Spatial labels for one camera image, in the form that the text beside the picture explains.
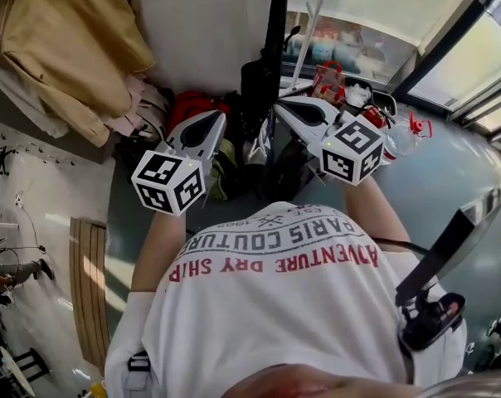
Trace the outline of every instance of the tan jacket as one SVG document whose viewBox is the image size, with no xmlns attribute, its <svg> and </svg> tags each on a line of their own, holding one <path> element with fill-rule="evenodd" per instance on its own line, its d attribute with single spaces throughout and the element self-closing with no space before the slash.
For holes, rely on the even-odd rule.
<svg viewBox="0 0 501 398">
<path fill-rule="evenodd" d="M 0 0 L 0 57 L 96 146 L 98 114 L 125 115 L 124 78 L 154 63 L 127 0 Z"/>
</svg>

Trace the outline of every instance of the floor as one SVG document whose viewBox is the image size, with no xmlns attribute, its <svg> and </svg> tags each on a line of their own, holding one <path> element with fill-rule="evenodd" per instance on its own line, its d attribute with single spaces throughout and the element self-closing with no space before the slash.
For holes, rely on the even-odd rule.
<svg viewBox="0 0 501 398">
<path fill-rule="evenodd" d="M 410 108 L 399 104 L 399 113 Z M 415 109 L 421 118 L 426 114 Z M 421 142 L 408 158 L 381 167 L 378 184 L 406 226 L 414 243 L 431 247 L 458 208 L 481 197 L 501 183 L 499 151 L 484 138 L 461 130 L 443 119 L 432 119 L 434 137 Z M 275 145 L 285 142 L 286 132 L 277 129 Z M 344 210 L 340 184 L 324 186 L 313 180 L 294 203 L 318 203 Z M 187 227 L 199 231 L 217 223 L 248 217 L 269 202 L 248 194 L 230 202 L 208 201 L 187 212 Z M 139 248 L 153 213 L 143 208 L 124 172 L 114 171 L 107 222 L 105 256 L 107 295 L 112 294 L 107 314 L 112 333 L 123 311 Z M 467 259 L 441 280 L 444 287 L 468 299 L 466 320 L 469 340 L 475 342 L 466 366 L 472 367 L 487 342 L 485 332 L 501 315 L 501 210 Z"/>
<path fill-rule="evenodd" d="M 15 354 L 34 347 L 51 374 L 32 383 L 39 397 L 76 397 L 101 380 L 97 369 L 81 357 L 73 308 L 69 273 L 70 218 L 84 217 L 106 222 L 113 161 L 105 165 L 90 162 L 46 163 L 28 153 L 8 158 L 9 177 L 0 176 L 0 212 L 5 222 L 17 222 L 18 230 L 0 229 L 5 246 L 34 246 L 29 217 L 15 207 L 22 191 L 22 204 L 30 215 L 39 245 L 56 272 L 56 280 L 43 275 L 29 279 L 15 289 L 14 304 L 2 310 L 7 341 Z M 17 250 L 21 263 L 37 260 L 39 250 Z M 15 264 L 12 252 L 0 255 L 0 262 Z"/>
</svg>

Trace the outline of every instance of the hair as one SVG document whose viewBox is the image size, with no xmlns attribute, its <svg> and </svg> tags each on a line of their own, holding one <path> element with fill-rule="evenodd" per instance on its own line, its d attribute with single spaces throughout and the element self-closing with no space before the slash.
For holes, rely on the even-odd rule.
<svg viewBox="0 0 501 398">
<path fill-rule="evenodd" d="M 456 377 L 443 381 L 416 398 L 501 398 L 501 371 Z"/>
</svg>

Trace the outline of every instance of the clear plastic container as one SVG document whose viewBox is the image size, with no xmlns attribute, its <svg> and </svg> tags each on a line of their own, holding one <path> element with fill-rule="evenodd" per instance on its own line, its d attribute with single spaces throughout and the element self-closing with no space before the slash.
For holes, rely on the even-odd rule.
<svg viewBox="0 0 501 398">
<path fill-rule="evenodd" d="M 423 134 L 424 124 L 429 126 L 429 135 Z M 389 165 L 397 158 L 410 155 L 423 138 L 432 136 L 431 121 L 416 121 L 412 111 L 409 113 L 409 119 L 397 119 L 396 124 L 386 131 L 382 165 Z"/>
</svg>

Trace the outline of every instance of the black and white marker cube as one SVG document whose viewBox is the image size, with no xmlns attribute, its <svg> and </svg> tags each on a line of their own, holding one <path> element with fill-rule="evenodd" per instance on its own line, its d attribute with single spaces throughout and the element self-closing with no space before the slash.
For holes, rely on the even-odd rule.
<svg viewBox="0 0 501 398">
<path fill-rule="evenodd" d="M 206 192 L 202 163 L 168 153 L 147 151 L 132 176 L 142 204 L 180 216 Z"/>
<path fill-rule="evenodd" d="M 383 135 L 363 116 L 343 113 L 344 124 L 321 144 L 320 168 L 344 182 L 356 186 L 379 167 L 383 153 Z"/>
</svg>

